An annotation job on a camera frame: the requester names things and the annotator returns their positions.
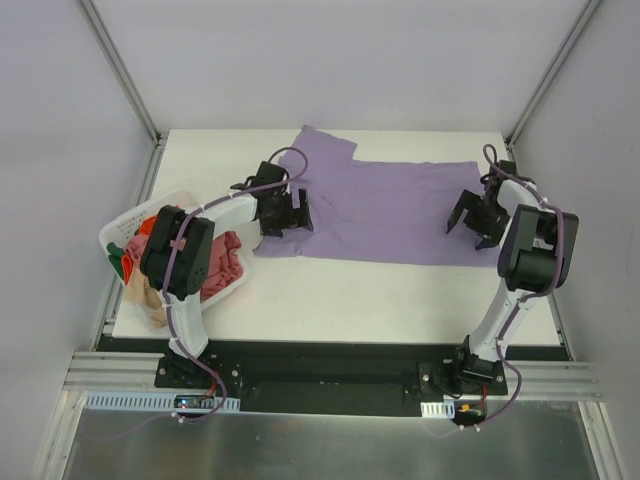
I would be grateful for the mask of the lavender purple t-shirt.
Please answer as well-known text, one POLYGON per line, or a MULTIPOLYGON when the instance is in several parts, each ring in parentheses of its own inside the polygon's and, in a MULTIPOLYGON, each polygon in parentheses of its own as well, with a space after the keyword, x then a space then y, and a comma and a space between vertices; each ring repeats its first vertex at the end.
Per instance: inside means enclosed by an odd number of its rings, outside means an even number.
POLYGON ((389 163, 354 157, 356 143, 303 127, 279 160, 290 173, 309 166, 292 188, 308 194, 313 228, 264 237, 264 258, 313 257, 424 266, 492 268, 497 249, 477 250, 477 237, 446 222, 460 194, 480 190, 474 162, 389 163))

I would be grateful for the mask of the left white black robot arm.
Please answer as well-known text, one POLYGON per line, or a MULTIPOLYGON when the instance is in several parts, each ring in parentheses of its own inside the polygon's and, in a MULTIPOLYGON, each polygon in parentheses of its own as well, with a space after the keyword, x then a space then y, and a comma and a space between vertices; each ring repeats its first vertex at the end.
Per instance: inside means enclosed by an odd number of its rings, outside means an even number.
POLYGON ((182 209, 165 205, 140 260, 141 272, 162 298, 170 332, 169 349, 183 357, 176 375, 188 388, 199 389, 221 378, 201 358, 209 339, 201 312, 201 290, 209 270, 214 240, 256 221, 260 234, 281 238, 286 230, 313 229, 309 194, 290 184, 301 177, 270 161, 228 193, 204 205, 182 209))

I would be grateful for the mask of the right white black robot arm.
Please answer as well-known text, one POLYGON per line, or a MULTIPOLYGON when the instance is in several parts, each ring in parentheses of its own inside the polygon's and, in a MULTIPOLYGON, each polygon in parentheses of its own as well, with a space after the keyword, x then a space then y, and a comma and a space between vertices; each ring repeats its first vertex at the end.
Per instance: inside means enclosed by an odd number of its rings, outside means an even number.
POLYGON ((440 370, 453 397, 507 393, 508 346, 529 311, 566 281, 579 227, 577 215, 551 205, 513 162, 491 160, 489 166, 481 178, 484 193, 463 191, 446 224, 447 231, 463 222, 475 232, 477 250, 500 249, 496 295, 440 370))

